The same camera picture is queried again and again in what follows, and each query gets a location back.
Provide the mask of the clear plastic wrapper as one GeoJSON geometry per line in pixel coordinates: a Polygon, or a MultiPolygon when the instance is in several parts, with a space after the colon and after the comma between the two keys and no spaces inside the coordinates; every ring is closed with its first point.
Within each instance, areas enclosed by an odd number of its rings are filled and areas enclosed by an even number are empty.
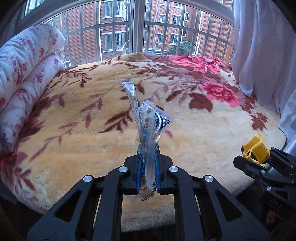
{"type": "Polygon", "coordinates": [[[160,192],[161,173],[158,161],[159,139],[171,122],[171,115],[163,108],[145,100],[138,103],[135,84],[130,81],[121,83],[132,107],[137,124],[135,143],[139,155],[136,174],[136,196],[128,196],[130,202],[145,202],[160,192]]]}

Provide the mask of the rolled white floral quilt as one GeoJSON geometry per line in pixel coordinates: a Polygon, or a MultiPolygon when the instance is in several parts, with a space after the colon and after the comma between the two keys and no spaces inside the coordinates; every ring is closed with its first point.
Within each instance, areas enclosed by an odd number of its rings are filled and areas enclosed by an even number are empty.
{"type": "Polygon", "coordinates": [[[64,69],[56,52],[65,38],[48,24],[29,27],[1,47],[1,154],[14,151],[33,107],[64,69]]]}

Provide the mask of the pale sheer curtain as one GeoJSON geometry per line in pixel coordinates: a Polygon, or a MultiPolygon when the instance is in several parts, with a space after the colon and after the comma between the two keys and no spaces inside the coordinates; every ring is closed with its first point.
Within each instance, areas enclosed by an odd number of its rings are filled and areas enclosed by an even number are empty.
{"type": "Polygon", "coordinates": [[[287,141],[295,137],[295,32],[273,1],[235,1],[235,54],[242,92],[275,111],[287,141]]]}

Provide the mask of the yellow plastic piece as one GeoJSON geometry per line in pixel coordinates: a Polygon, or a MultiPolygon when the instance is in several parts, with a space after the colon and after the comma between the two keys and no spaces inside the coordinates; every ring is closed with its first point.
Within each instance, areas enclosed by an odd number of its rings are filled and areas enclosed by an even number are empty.
{"type": "Polygon", "coordinates": [[[261,165],[269,158],[270,149],[264,145],[261,134],[257,133],[248,143],[241,146],[241,153],[245,159],[261,165]]]}

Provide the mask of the metal window security grille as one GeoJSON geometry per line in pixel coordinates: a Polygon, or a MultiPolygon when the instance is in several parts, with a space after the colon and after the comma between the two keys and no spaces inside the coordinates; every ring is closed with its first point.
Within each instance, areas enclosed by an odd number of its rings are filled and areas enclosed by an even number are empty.
{"type": "Polygon", "coordinates": [[[230,61],[233,10],[233,1],[25,1],[17,29],[56,27],[66,68],[135,52],[230,61]]]}

